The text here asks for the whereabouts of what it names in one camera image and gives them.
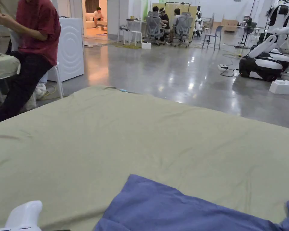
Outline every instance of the blue cloth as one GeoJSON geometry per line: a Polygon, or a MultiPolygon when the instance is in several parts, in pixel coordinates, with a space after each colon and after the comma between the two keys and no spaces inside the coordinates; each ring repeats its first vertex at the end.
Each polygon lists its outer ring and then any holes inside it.
{"type": "Polygon", "coordinates": [[[130,175],[97,223],[95,231],[289,231],[281,225],[130,175]]]}

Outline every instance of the blue chair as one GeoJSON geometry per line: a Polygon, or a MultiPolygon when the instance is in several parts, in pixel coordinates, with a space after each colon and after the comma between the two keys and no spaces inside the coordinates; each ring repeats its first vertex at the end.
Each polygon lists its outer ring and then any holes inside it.
{"type": "Polygon", "coordinates": [[[208,37],[208,44],[210,43],[210,38],[211,38],[211,37],[215,37],[215,43],[214,43],[214,50],[215,50],[215,47],[216,47],[216,37],[218,37],[217,32],[220,32],[220,36],[219,36],[219,49],[220,49],[220,44],[221,44],[221,30],[222,30],[222,28],[223,28],[223,26],[218,26],[218,27],[216,28],[215,34],[205,35],[204,41],[203,41],[203,45],[202,45],[202,49],[203,49],[203,46],[204,46],[204,43],[205,43],[206,36],[209,36],[209,37],[208,37]]]}

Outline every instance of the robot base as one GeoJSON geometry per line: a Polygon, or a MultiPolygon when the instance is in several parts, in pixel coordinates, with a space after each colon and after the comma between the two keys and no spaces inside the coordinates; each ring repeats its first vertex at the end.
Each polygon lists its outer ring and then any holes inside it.
{"type": "Polygon", "coordinates": [[[281,63],[282,65],[282,72],[284,72],[289,67],[289,57],[280,53],[280,52],[273,52],[271,51],[270,56],[281,63]]]}
{"type": "Polygon", "coordinates": [[[275,81],[281,76],[282,65],[271,58],[244,56],[239,62],[239,73],[242,77],[263,79],[268,82],[275,81]]]}

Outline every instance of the black pants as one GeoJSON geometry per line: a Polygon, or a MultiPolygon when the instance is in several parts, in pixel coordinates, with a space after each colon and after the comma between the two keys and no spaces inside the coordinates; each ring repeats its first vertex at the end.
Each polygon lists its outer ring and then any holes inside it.
{"type": "Polygon", "coordinates": [[[52,68],[41,55],[13,51],[21,64],[19,75],[11,77],[10,90],[0,107],[0,122],[16,116],[33,94],[39,80],[52,68]]]}

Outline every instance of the white styrofoam box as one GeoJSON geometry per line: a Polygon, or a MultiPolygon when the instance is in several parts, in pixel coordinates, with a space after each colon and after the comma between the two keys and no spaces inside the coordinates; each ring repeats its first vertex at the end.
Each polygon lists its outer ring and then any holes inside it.
{"type": "Polygon", "coordinates": [[[142,49],[151,49],[151,47],[152,47],[152,44],[149,43],[149,42],[142,42],[141,43],[141,48],[142,49]]]}
{"type": "Polygon", "coordinates": [[[289,80],[275,80],[269,89],[274,94],[289,94],[289,80]]]}

